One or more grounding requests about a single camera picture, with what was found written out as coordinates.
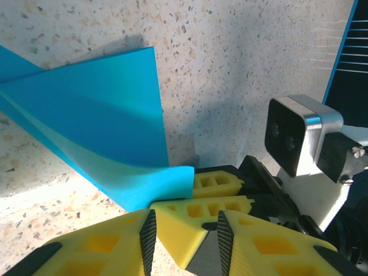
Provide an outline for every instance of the camera lens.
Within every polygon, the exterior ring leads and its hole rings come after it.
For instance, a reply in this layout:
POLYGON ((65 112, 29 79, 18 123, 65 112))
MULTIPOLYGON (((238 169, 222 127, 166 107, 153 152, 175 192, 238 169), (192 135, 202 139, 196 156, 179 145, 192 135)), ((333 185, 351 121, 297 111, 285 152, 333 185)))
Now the camera lens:
POLYGON ((295 149, 295 140, 291 136, 286 137, 286 148, 289 151, 293 151, 295 149))
POLYGON ((272 124, 271 126, 271 131, 272 131, 272 135, 277 138, 278 135, 280 134, 280 130, 278 128, 278 125, 277 124, 272 124))

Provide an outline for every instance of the white line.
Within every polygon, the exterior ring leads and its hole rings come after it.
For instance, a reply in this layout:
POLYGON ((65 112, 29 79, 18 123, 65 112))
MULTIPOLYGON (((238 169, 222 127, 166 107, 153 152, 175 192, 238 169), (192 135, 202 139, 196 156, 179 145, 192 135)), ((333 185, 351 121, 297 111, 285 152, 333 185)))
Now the white line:
POLYGON ((341 39, 342 38, 342 35, 341 36, 323 36, 323 37, 317 37, 313 40, 321 40, 321 39, 341 39))
POLYGON ((334 31, 334 32, 337 32, 337 31, 338 32, 344 32, 345 31, 344 29, 342 29, 342 30, 336 30, 336 29, 315 28, 315 29, 311 30, 311 32, 314 32, 316 30, 329 30, 329 31, 334 31))
POLYGON ((312 67, 313 69, 320 69, 320 70, 329 70, 331 71, 332 68, 325 68, 325 67, 312 67))
POLYGON ((366 72, 366 71, 357 71, 357 70, 348 70, 348 69, 336 69, 336 71, 356 72, 356 73, 365 73, 365 74, 368 74, 368 72, 366 72))
POLYGON ((301 59, 302 62, 335 62, 335 60, 325 60, 325 59, 301 59))
POLYGON ((332 56, 336 56, 336 53, 324 53, 324 52, 311 52, 313 54, 317 54, 317 55, 332 55, 332 56))
POLYGON ((346 37, 346 39, 368 39, 368 37, 346 37))
POLYGON ((343 56, 368 56, 368 55, 362 55, 359 53, 341 53, 343 56))
POLYGON ((318 47, 318 48, 329 48, 329 47, 338 47, 340 44, 334 45, 314 45, 314 44, 307 44, 307 46, 318 47))
POLYGON ((368 63, 364 63, 364 62, 339 62, 342 64, 360 64, 360 65, 368 65, 368 63))
POLYGON ((354 46, 354 45, 344 45, 345 47, 349 47, 349 48, 368 48, 368 46, 354 46))
POLYGON ((346 20, 339 20, 339 21, 335 21, 335 22, 321 21, 321 23, 324 23, 324 24, 338 24, 338 23, 347 23, 347 21, 346 20))

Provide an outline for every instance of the black camera face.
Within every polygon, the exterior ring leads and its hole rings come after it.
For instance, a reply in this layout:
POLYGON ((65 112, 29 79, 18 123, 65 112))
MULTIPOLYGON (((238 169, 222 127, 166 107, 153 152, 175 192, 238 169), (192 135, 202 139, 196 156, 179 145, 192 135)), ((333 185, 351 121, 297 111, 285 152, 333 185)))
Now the black camera face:
POLYGON ((274 99, 270 101, 264 144, 290 177, 297 175, 305 128, 301 116, 274 99))

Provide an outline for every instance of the screw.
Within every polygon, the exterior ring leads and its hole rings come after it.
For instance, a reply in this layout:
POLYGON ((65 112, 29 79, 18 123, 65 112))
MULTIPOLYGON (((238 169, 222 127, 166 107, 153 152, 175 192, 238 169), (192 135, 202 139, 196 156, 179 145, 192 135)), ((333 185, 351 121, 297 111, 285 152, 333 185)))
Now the screw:
POLYGON ((293 151, 295 149, 295 140, 291 136, 286 137, 286 148, 289 151, 293 151))
POLYGON ((344 186, 350 186, 351 184, 353 184, 354 180, 350 179, 348 175, 344 174, 341 176, 340 182, 344 186))
POLYGON ((353 147, 351 151, 352 151, 352 154, 354 154, 355 158, 361 158, 364 156, 364 154, 366 154, 366 151, 363 148, 359 148, 359 147, 353 147))

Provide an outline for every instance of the square cutout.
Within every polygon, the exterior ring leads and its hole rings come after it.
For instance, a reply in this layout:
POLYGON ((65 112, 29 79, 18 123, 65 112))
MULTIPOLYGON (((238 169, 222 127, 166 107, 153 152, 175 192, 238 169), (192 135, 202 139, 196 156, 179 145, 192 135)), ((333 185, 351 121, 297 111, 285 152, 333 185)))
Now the square cutout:
POLYGON ((177 210, 177 207, 175 205, 167 205, 166 207, 168 207, 172 211, 176 211, 177 210))
POLYGON ((201 180, 202 187, 211 187, 211 186, 213 186, 213 183, 212 183, 210 177, 201 177, 200 180, 201 180))
POLYGON ((220 211, 220 204, 218 203, 208 203, 207 204, 209 214, 211 217, 217 217, 220 211))
POLYGON ((216 183, 218 185, 223 185, 223 184, 229 184, 230 183, 230 179, 228 177, 226 177, 225 175, 217 175, 214 177, 214 180, 216 180, 216 183))
POLYGON ((202 204, 190 204, 186 209, 190 217, 204 217, 202 204))
POLYGON ((256 236, 252 239, 261 254, 296 255, 298 250, 292 243, 281 236, 256 236))
POLYGON ((253 222, 248 221, 248 220, 246 220, 246 219, 244 219, 244 218, 242 218, 242 217, 239 217, 239 218, 237 219, 237 221, 239 222, 239 224, 240 224, 240 225, 254 225, 254 223, 253 223, 253 222))
POLYGON ((240 206, 239 202, 237 201, 230 201, 225 202, 226 210, 234 210, 234 211, 241 211, 242 207, 240 206))
POLYGON ((137 214, 136 213, 128 213, 124 215, 123 223, 125 224, 133 224, 137 220, 137 214))
POLYGON ((95 233, 84 240, 77 251, 107 253, 114 249, 119 240, 120 235, 117 233, 95 233))
POLYGON ((98 276, 102 269, 106 266, 107 261, 101 260, 73 260, 66 262, 56 273, 57 276, 98 276))

